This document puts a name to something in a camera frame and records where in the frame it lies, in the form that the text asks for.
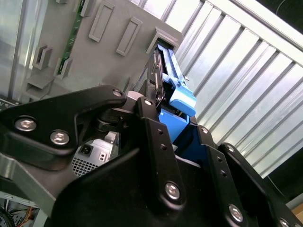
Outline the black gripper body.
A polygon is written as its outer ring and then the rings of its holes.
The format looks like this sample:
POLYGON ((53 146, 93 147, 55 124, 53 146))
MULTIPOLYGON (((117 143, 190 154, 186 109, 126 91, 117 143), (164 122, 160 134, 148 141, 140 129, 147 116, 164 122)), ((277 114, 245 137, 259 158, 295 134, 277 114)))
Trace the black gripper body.
POLYGON ((178 160, 187 201, 180 213, 156 204, 139 149, 71 182, 57 197, 54 227, 223 227, 209 175, 178 160))

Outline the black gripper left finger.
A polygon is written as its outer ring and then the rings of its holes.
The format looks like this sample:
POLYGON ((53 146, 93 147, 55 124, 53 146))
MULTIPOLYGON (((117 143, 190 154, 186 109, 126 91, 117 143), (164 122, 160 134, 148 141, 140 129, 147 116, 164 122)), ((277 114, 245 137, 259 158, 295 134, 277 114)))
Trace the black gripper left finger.
POLYGON ((149 156, 150 186, 156 201, 181 209, 185 196, 170 197, 165 184, 183 183, 165 124, 155 102, 136 100, 102 85, 32 102, 0 113, 0 152, 20 166, 24 179, 13 182, 42 210, 50 211, 66 183, 62 180, 76 149, 109 131, 124 133, 149 156))

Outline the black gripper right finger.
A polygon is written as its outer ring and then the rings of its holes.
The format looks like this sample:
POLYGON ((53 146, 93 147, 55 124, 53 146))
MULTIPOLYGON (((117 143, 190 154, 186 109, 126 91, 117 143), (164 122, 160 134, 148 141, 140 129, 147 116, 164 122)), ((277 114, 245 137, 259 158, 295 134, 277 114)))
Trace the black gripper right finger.
POLYGON ((301 227, 302 223, 276 192, 231 144, 217 146, 211 133, 197 126, 223 224, 228 227, 301 227))

